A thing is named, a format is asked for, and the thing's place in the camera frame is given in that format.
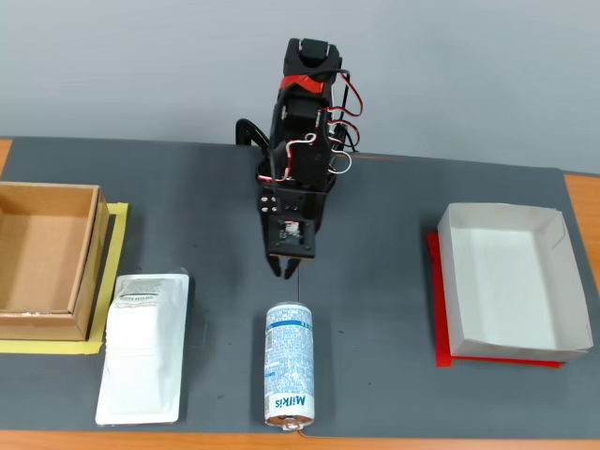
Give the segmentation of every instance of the white paper tray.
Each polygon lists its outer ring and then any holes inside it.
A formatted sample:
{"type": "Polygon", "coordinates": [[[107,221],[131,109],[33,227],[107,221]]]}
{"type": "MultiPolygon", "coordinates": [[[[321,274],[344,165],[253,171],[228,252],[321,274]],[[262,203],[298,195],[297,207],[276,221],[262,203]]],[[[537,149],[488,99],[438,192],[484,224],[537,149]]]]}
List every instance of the white paper tray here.
{"type": "Polygon", "coordinates": [[[568,361],[591,348],[561,212],[452,203],[438,231],[451,354],[568,361]]]}

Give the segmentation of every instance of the gray wall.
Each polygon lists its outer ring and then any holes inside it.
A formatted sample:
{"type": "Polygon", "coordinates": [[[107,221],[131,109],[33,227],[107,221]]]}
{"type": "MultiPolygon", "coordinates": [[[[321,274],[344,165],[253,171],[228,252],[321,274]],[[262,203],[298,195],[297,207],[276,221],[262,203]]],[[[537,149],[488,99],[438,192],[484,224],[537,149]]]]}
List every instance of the gray wall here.
{"type": "Polygon", "coordinates": [[[600,173],[597,0],[0,0],[0,135],[231,143],[290,37],[338,45],[362,151],[600,173]]]}

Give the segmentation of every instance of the table surface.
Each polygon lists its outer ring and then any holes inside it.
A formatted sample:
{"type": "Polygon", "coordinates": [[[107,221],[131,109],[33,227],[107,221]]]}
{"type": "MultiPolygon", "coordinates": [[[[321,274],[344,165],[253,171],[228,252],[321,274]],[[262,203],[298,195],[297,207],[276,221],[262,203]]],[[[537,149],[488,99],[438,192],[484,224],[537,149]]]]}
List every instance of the table surface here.
{"type": "MultiPolygon", "coordinates": [[[[0,172],[10,150],[10,141],[0,141],[0,172]]],[[[565,180],[577,223],[592,266],[596,285],[600,282],[600,179],[566,175],[565,180]]],[[[65,432],[0,432],[2,448],[374,448],[374,449],[459,449],[505,448],[507,442],[466,440],[356,440],[305,439],[296,435],[200,435],[200,434],[107,434],[65,432]]],[[[599,441],[521,441],[516,448],[597,448],[599,441]]]]}

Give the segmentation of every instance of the dark gray mat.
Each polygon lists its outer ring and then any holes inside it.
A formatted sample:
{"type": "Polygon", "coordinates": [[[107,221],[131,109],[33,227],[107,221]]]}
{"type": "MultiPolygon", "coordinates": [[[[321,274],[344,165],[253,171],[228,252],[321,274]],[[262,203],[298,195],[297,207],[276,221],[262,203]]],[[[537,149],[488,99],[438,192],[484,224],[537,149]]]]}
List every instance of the dark gray mat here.
{"type": "Polygon", "coordinates": [[[159,142],[18,139],[3,180],[99,184],[128,202],[120,274],[185,267],[194,279],[180,420],[98,428],[103,353],[0,355],[0,428],[275,432],[263,424],[264,314],[297,300],[297,278],[263,256],[249,148],[159,142]]]}
{"type": "Polygon", "coordinates": [[[600,438],[600,348],[560,370],[435,368],[430,259],[447,204],[521,203],[564,213],[592,330],[600,307],[563,173],[419,158],[359,160],[328,199],[318,258],[302,267],[314,315],[310,436],[600,438]]]}
{"type": "MultiPolygon", "coordinates": [[[[112,429],[270,431],[262,424],[263,314],[298,291],[263,260],[255,157],[219,145],[14,143],[4,179],[98,183],[109,201],[131,203],[120,273],[184,266],[195,278],[183,420],[112,429]]],[[[357,158],[328,200],[317,259],[300,271],[315,329],[317,418],[307,434],[600,438],[597,350],[561,370],[435,368],[424,234],[451,202],[561,209],[598,334],[597,293],[560,171],[357,158]]],[[[102,360],[0,355],[0,428],[97,429],[102,360]]]]}

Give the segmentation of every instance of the white package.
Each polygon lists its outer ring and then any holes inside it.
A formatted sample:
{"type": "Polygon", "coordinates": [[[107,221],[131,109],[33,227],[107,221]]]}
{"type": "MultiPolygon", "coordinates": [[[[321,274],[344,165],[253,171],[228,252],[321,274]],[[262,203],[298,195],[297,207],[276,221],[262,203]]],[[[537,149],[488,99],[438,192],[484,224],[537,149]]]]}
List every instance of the white package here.
{"type": "Polygon", "coordinates": [[[438,231],[451,354],[564,362],[591,348],[560,211],[452,203],[438,231]]]}
{"type": "Polygon", "coordinates": [[[106,325],[98,425],[179,417],[188,275],[119,277],[106,325]]]}

